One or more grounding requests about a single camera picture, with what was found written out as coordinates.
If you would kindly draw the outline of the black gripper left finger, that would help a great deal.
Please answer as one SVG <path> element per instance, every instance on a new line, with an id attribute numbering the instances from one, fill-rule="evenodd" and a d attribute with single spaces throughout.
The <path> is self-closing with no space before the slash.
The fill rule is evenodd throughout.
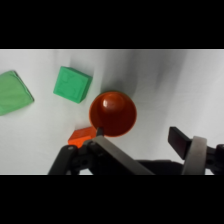
<path id="1" fill-rule="evenodd" d="M 93 175 L 153 175 L 139 162 L 104 137 L 104 130 L 98 128 L 96 137 L 86 140 L 80 148 L 66 145 L 56 156 L 48 174 L 79 175 L 88 169 Z"/>

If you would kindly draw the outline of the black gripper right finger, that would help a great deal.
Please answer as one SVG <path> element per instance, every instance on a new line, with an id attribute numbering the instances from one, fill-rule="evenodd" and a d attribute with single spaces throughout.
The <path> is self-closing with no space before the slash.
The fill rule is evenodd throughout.
<path id="1" fill-rule="evenodd" d="M 224 144 L 215 148 L 203 137 L 187 137 L 177 127 L 170 127 L 168 143 L 184 161 L 182 175 L 204 175 L 209 169 L 214 175 L 224 175 Z"/>

